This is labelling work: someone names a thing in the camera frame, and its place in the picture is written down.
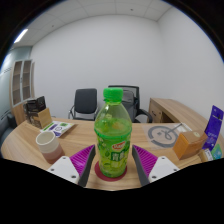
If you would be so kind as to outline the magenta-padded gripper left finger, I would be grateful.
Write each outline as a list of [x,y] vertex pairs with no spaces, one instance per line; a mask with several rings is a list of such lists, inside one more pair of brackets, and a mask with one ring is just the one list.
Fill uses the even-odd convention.
[[48,172],[85,187],[94,157],[95,146],[91,145],[70,157],[62,156],[48,169]]

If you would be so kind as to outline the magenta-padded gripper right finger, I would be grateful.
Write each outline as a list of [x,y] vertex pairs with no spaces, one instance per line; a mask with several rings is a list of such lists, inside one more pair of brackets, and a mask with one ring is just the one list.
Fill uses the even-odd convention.
[[136,145],[132,146],[132,156],[142,186],[179,171],[179,168],[166,156],[157,157]]

